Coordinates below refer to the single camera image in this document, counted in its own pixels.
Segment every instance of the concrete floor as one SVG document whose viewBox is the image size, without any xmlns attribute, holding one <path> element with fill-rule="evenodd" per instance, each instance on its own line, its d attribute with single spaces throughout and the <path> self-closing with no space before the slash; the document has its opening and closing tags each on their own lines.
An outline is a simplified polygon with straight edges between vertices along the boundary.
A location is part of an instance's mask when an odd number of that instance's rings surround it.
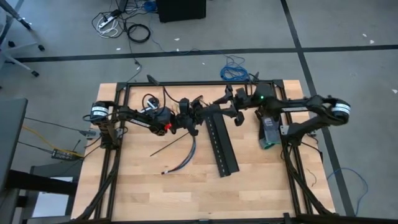
<svg viewBox="0 0 398 224">
<path fill-rule="evenodd" d="M 140 15 L 136 23 L 151 26 L 154 38 L 165 50 L 294 48 L 295 44 L 280 0 L 217 0 L 207 2 L 207 18 L 161 24 L 157 15 Z M 341 47 L 398 44 L 398 2 L 394 0 L 287 0 L 302 47 Z M 20 14 L 32 23 L 38 39 L 46 47 L 34 47 L 16 57 L 60 57 L 130 53 L 127 37 L 102 39 L 90 22 L 109 9 L 110 0 L 35 0 L 24 1 Z M 8 39 L 27 43 L 30 36 L 17 22 Z M 153 42 L 132 44 L 134 53 L 160 52 Z M 306 76 L 297 53 L 237 54 L 244 67 L 262 79 L 300 80 L 310 95 Z M 395 127 L 398 119 L 398 50 L 305 53 L 310 75 L 320 95 L 333 95 L 352 105 L 350 122 L 330 128 L 341 167 L 359 172 L 369 184 L 359 216 L 398 218 L 396 185 Z M 136 78 L 151 74 L 160 81 L 220 80 L 225 64 L 222 55 L 138 58 L 144 66 Z M 123 82 L 136 71 L 131 58 L 72 60 L 26 63 L 41 76 L 6 65 L 0 70 L 0 99 L 25 97 L 26 116 L 76 128 L 88 128 L 81 117 L 90 109 L 100 83 Z M 25 121 L 59 147 L 71 148 L 78 133 L 45 124 Z M 320 149 L 325 153 L 325 172 L 333 172 L 320 132 Z M 22 132 L 21 141 L 43 145 L 35 136 Z M 48 154 L 18 145 L 12 167 L 29 171 L 31 166 L 52 164 Z M 361 195 L 361 180 L 344 172 L 354 209 Z M 330 180 L 336 211 L 345 214 L 335 179 Z"/>
</svg>

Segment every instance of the wheel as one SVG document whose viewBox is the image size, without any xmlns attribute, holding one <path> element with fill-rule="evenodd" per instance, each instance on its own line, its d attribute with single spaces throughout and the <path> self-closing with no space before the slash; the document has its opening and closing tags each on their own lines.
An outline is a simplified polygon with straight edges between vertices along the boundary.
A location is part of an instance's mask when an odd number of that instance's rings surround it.
<svg viewBox="0 0 398 224">
<path fill-rule="evenodd" d="M 45 48 L 43 47 L 43 45 L 39 45 L 37 47 L 39 48 L 40 51 L 45 51 Z"/>
<path fill-rule="evenodd" d="M 15 47 L 15 43 L 13 41 L 9 41 L 8 42 L 8 47 Z"/>
<path fill-rule="evenodd" d="M 35 77 L 38 77 L 40 74 L 37 73 L 36 71 L 33 71 L 33 72 L 32 72 L 32 75 L 34 75 Z"/>
</svg>

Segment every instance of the black metal frame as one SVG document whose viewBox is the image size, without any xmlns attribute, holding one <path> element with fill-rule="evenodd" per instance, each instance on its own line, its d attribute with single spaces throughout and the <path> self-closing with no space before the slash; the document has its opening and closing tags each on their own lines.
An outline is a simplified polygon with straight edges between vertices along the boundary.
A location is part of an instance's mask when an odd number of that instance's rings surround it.
<svg viewBox="0 0 398 224">
<path fill-rule="evenodd" d="M 284 89 L 284 84 L 283 80 L 261 80 L 262 82 L 267 82 L 272 86 L 274 89 L 274 93 L 276 94 L 277 89 L 275 88 L 276 86 L 279 87 L 279 90 L 282 94 L 282 99 L 286 99 L 286 92 Z M 162 85 L 164 86 L 197 86 L 197 85 L 226 85 L 226 84 L 232 84 L 232 85 L 247 85 L 247 82 L 223 82 L 223 81 L 208 81 L 208 82 L 162 82 Z M 121 92 L 124 91 L 124 100 L 123 100 L 123 106 L 127 106 L 129 102 L 129 92 L 132 87 L 142 87 L 142 86 L 154 86 L 151 83 L 118 83 L 116 86 L 116 94 L 114 101 L 116 103 L 119 103 L 120 97 L 121 97 Z M 288 114 L 288 123 L 292 122 L 292 119 L 290 115 Z M 125 125 L 125 122 L 120 122 L 120 128 L 123 128 Z M 123 136 L 121 136 L 120 139 L 120 144 L 123 141 Z M 295 154 L 295 160 L 296 160 L 296 167 L 299 171 L 300 176 L 304 179 L 305 181 L 305 176 L 303 172 L 303 167 L 302 167 L 302 161 L 300 158 L 300 153 L 297 150 L 294 150 Z M 108 169 L 109 169 L 109 159 L 110 159 L 110 150 L 106 149 L 105 152 L 105 157 L 103 161 L 103 168 L 102 168 L 102 173 L 101 173 L 101 180 L 99 185 L 102 185 L 104 179 L 107 176 Z M 121 155 L 121 147 L 120 150 L 116 151 L 116 155 L 114 160 L 118 161 L 120 160 L 120 155 Z M 294 181 L 294 178 L 287 173 L 289 177 L 289 185 L 290 185 L 290 192 L 292 194 L 292 202 L 294 205 L 294 211 L 295 214 L 301 214 L 301 209 L 300 209 L 300 203 L 299 203 L 299 198 L 297 195 L 297 188 L 296 184 Z M 109 194 L 109 199 L 108 199 L 108 207 L 107 207 L 107 212 L 106 212 L 106 218 L 111 219 L 112 214 L 113 214 L 113 205 L 114 205 L 114 198 L 115 198 L 115 191 L 116 191 L 116 182 L 117 182 L 117 175 L 113 179 L 111 183 L 111 190 Z M 312 207 L 304 195 L 304 199 L 306 201 L 305 206 L 307 211 L 310 211 L 310 214 L 312 214 Z M 95 210 L 95 218 L 100 218 L 101 217 L 101 208 L 102 208 L 102 200 L 98 204 Z M 253 219 L 226 219 L 226 220 L 211 220 L 212 223 L 288 223 L 287 222 L 287 217 L 288 214 L 284 215 L 284 218 L 253 218 Z M 167 220 L 167 221 L 161 221 L 161 223 L 192 223 L 195 222 L 195 220 Z M 113 223 L 153 223 L 152 221 L 146 221 L 146 222 L 113 222 Z"/>
</svg>

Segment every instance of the white label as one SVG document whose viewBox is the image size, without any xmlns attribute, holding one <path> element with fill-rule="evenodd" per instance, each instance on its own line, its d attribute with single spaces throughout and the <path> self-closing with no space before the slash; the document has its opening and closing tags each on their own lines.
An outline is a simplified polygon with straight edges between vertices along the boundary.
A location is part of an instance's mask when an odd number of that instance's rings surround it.
<svg viewBox="0 0 398 224">
<path fill-rule="evenodd" d="M 351 111 L 351 108 L 348 105 L 342 103 L 336 103 L 336 107 L 346 108 L 347 110 Z"/>
<path fill-rule="evenodd" d="M 102 106 L 95 106 L 91 109 L 91 111 L 104 111 L 105 113 L 109 113 L 109 110 L 106 108 L 103 108 Z"/>
<path fill-rule="evenodd" d="M 144 126 L 144 127 L 147 127 L 147 128 L 150 127 L 149 124 L 146 124 L 146 123 L 141 122 L 141 121 L 137 121 L 135 119 L 131 119 L 130 121 L 133 122 L 134 124 L 138 124 L 138 125 L 141 125 L 141 126 Z"/>
<path fill-rule="evenodd" d="M 349 114 L 349 110 L 347 110 L 346 108 L 338 108 L 338 107 L 335 107 L 335 108 L 332 108 L 331 109 L 333 112 L 335 112 L 335 111 L 342 111 L 342 112 L 345 112 L 345 113 L 348 113 Z"/>
<path fill-rule="evenodd" d="M 105 113 L 105 112 L 94 111 L 93 115 L 94 115 L 94 116 L 95 116 L 95 115 L 106 116 L 106 115 L 108 115 L 108 114 Z"/>
</svg>

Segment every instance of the white cable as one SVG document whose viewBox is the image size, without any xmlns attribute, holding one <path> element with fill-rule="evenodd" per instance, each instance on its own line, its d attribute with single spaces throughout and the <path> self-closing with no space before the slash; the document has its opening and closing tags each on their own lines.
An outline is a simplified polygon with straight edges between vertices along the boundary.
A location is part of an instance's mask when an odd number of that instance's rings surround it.
<svg viewBox="0 0 398 224">
<path fill-rule="evenodd" d="M 119 31 L 117 30 L 117 26 L 119 25 L 118 20 L 114 19 L 113 23 L 112 23 L 112 27 L 109 28 L 109 29 L 106 29 L 104 31 L 102 31 L 101 28 L 100 28 L 100 24 L 103 23 L 103 22 L 104 22 L 104 18 L 100 17 L 100 19 L 97 22 L 97 26 L 96 26 L 97 33 L 98 33 L 98 35 L 100 37 L 102 37 L 102 38 L 110 38 L 110 37 L 114 37 L 115 35 L 117 35 L 119 33 Z M 113 30 L 116 31 L 114 34 L 112 34 L 110 36 L 104 35 L 104 34 L 107 34 L 109 32 L 112 32 Z"/>
</svg>

